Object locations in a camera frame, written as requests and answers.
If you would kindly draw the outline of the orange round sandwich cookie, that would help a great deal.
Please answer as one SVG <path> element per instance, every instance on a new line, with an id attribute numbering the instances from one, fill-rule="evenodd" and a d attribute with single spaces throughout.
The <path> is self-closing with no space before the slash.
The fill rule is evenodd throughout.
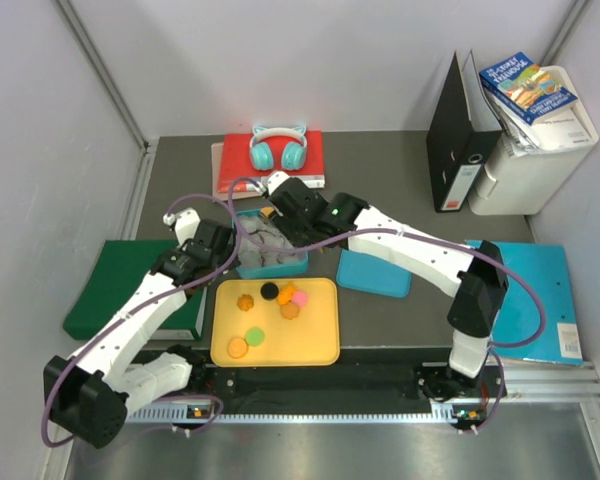
<path id="1" fill-rule="evenodd" d="M 259 210 L 259 217 L 264 221 L 269 221 L 276 215 L 276 210 L 273 207 L 263 207 Z"/>

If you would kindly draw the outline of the teal cookie tin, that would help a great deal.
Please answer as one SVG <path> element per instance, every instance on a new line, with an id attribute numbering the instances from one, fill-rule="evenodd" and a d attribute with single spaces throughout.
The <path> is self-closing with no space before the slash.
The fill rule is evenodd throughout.
<path id="1" fill-rule="evenodd" d="M 237 218 L 241 215 L 259 217 L 259 210 L 252 209 L 239 211 L 237 213 Z M 272 223 L 264 221 L 261 218 L 260 221 L 262 226 L 259 228 L 258 234 L 261 238 L 262 244 L 268 247 L 280 248 L 284 250 L 294 250 L 294 247 L 291 245 L 288 239 Z M 254 262 L 241 262 L 239 257 L 238 263 L 239 265 L 237 271 L 238 275 L 242 279 L 277 278 L 300 275 L 302 273 L 305 273 L 308 269 L 309 258 L 307 254 L 307 260 L 302 263 L 279 264 L 263 268 L 256 268 Z"/>

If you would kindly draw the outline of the teal tin lid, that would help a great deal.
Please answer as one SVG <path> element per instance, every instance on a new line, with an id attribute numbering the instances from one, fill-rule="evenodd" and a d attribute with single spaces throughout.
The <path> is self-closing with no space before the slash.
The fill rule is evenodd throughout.
<path id="1" fill-rule="evenodd" d="M 336 274 L 340 287 L 374 295 L 404 298 L 409 294 L 412 274 L 386 260 L 342 250 Z"/>

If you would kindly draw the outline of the large black sandwich cookie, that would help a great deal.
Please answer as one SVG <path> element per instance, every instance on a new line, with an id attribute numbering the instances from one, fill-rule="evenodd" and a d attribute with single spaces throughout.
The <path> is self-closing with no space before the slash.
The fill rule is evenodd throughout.
<path id="1" fill-rule="evenodd" d="M 279 287 L 273 282 L 266 282 L 261 286 L 260 294 L 264 300 L 275 300 L 279 295 Z"/>

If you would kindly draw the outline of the orange fish shaped cookie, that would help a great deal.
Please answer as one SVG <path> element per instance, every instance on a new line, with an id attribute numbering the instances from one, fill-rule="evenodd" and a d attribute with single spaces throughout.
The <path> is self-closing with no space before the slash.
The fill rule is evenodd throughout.
<path id="1" fill-rule="evenodd" d="M 297 292 L 296 287 L 289 283 L 279 289 L 276 301 L 279 306 L 284 306 L 292 302 L 294 294 Z"/>

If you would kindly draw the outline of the orange leaf shaped cookie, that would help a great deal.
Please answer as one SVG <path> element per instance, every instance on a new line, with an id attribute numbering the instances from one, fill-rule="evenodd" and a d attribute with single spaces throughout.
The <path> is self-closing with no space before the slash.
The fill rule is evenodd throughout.
<path id="1" fill-rule="evenodd" d="M 298 305 L 289 302 L 280 307 L 280 314 L 284 319 L 293 320 L 299 316 L 300 310 Z"/>

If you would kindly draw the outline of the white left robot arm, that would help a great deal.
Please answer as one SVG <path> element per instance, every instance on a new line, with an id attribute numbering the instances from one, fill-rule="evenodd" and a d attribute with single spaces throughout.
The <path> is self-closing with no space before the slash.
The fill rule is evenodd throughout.
<path id="1" fill-rule="evenodd" d="M 175 246 L 149 264 L 129 299 L 88 343 L 45 365 L 41 437 L 46 446 L 58 445 L 48 433 L 54 423 L 70 438 L 102 448 L 153 401 L 178 390 L 196 396 L 206 387 L 205 370 L 176 353 L 131 365 L 193 291 L 228 270 L 237 255 L 237 234 L 230 225 L 202 219 L 192 208 L 167 215 L 165 222 L 175 233 Z"/>

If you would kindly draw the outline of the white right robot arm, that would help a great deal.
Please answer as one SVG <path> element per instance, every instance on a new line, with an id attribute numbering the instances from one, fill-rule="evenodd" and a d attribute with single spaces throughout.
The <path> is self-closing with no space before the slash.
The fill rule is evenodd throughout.
<path id="1" fill-rule="evenodd" d="M 421 376 L 424 395 L 445 401 L 467 396 L 484 380 L 492 330 L 508 290 L 500 249 L 489 241 L 471 248 L 426 235 L 383 214 L 363 199 L 338 193 L 327 201 L 303 181 L 271 173 L 263 195 L 273 224 L 295 247 L 339 246 L 406 270 L 452 300 L 447 366 Z"/>

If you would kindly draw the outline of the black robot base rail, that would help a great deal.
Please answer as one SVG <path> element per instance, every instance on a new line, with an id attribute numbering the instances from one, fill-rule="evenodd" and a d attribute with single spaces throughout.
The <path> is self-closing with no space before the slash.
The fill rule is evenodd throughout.
<path id="1" fill-rule="evenodd" d="M 447 364 L 447 347 L 345 348 L 334 364 L 318 367 L 220 367 L 207 349 L 166 350 L 194 364 L 186 392 L 220 398 L 227 414 L 428 413 L 434 400 L 482 404 L 504 388 L 495 366 L 461 379 Z"/>

